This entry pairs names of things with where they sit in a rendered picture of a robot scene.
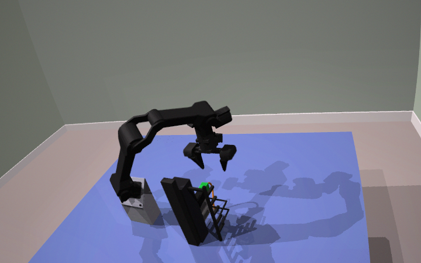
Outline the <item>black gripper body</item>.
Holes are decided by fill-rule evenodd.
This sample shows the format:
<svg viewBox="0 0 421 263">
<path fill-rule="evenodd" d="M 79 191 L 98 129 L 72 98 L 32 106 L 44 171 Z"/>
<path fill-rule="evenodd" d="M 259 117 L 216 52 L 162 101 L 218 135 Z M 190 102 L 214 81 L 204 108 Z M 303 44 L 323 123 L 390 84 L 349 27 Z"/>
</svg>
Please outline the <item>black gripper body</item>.
<svg viewBox="0 0 421 263">
<path fill-rule="evenodd" d="M 197 153 L 220 154 L 222 160 L 232 160 L 237 152 L 235 145 L 225 144 L 223 148 L 217 148 L 215 142 L 215 131 L 207 137 L 197 137 L 196 143 L 188 143 L 183 149 L 184 157 L 194 157 Z"/>
</svg>

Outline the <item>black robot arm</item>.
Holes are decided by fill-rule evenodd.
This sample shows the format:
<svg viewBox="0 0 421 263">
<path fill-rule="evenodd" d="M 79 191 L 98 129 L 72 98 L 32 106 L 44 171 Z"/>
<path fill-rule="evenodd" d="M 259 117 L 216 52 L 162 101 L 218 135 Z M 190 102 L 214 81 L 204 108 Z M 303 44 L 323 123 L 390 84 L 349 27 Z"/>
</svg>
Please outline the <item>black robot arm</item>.
<svg viewBox="0 0 421 263">
<path fill-rule="evenodd" d="M 148 121 L 152 126 L 143 138 L 136 125 Z M 197 137 L 207 137 L 213 133 L 212 126 L 217 129 L 231 121 L 232 115 L 228 106 L 214 111 L 207 101 L 195 102 L 186 108 L 152 109 L 145 115 L 130 118 L 118 130 L 120 153 L 116 173 L 113 173 L 110 178 L 110 183 L 120 201 L 141 198 L 141 182 L 132 181 L 130 177 L 133 161 L 135 155 L 152 143 L 153 138 L 162 128 L 187 124 L 195 128 Z"/>
</svg>

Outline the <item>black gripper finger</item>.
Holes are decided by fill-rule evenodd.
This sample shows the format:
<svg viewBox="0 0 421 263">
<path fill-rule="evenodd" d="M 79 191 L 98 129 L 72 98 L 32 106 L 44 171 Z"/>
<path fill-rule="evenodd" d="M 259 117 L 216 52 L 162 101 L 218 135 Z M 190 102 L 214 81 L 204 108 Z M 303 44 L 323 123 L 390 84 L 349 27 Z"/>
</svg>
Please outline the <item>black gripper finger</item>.
<svg viewBox="0 0 421 263">
<path fill-rule="evenodd" d="M 226 168 L 227 168 L 227 162 L 228 162 L 228 160 L 220 159 L 220 163 L 222 165 L 222 168 L 223 168 L 224 172 L 226 171 Z"/>
<path fill-rule="evenodd" d="M 198 164 L 202 169 L 204 169 L 201 153 L 197 153 L 194 157 L 188 157 L 188 158 L 191 159 L 195 164 Z"/>
</svg>

